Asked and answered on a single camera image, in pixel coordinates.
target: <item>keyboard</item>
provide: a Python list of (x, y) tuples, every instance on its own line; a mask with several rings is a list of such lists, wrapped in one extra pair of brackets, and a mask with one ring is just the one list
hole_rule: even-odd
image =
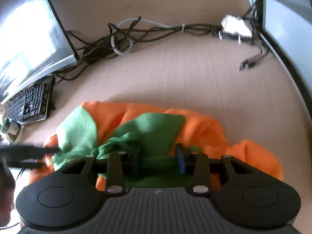
[(9, 103), (7, 116), (21, 125), (48, 118), (54, 108), (51, 102), (54, 83), (55, 77), (49, 75), (18, 93)]

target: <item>silver screw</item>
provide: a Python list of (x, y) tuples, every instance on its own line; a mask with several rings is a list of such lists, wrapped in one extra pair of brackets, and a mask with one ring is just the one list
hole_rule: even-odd
[(193, 191), (194, 191), (195, 193), (206, 193), (206, 192), (209, 191), (209, 188), (206, 187), (206, 186), (195, 186), (195, 187), (193, 188)]
[(122, 192), (122, 187), (121, 186), (110, 186), (107, 188), (107, 191), (109, 193), (120, 193)]

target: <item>ribbed gray panel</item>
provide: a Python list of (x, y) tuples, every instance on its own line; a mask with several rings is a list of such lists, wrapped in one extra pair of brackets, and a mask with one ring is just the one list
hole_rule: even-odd
[[(20, 234), (43, 234), (30, 227)], [(206, 198), (184, 188), (132, 188), (130, 193), (107, 200), (90, 221), (53, 234), (298, 234), (291, 226), (255, 231), (237, 227), (213, 208)]]

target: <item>orange cloth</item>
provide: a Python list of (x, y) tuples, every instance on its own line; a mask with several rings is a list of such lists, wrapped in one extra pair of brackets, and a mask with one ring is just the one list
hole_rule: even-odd
[[(215, 159), (221, 158), (224, 154), (229, 154), (277, 179), (283, 179), (282, 167), (271, 152), (248, 140), (243, 140), (231, 147), (226, 140), (219, 121), (208, 115), (185, 109), (165, 109), (133, 103), (84, 102), (81, 105), (91, 114), (96, 123), (99, 145), (102, 145), (120, 124), (132, 120), (143, 113), (181, 114), (185, 116), (185, 123), (176, 138), (175, 144), (182, 143), (184, 147), (199, 146), (203, 153)], [(44, 144), (44, 147), (57, 146), (56, 134), (48, 138)], [(169, 155), (174, 156), (174, 147)], [(51, 164), (51, 156), (46, 156), (45, 161), (46, 165), (44, 167), (32, 172), (30, 183), (54, 171)], [(217, 189), (219, 185), (216, 184), (216, 176), (212, 177), (211, 181), (212, 187)], [(101, 191), (105, 189), (104, 178), (98, 178), (96, 188)]]

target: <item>computer monitor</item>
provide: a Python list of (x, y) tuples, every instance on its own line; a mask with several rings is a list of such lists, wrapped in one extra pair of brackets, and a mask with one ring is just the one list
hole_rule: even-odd
[(312, 0), (263, 0), (263, 35), (312, 116)]
[(50, 0), (0, 0), (0, 102), (79, 59)]

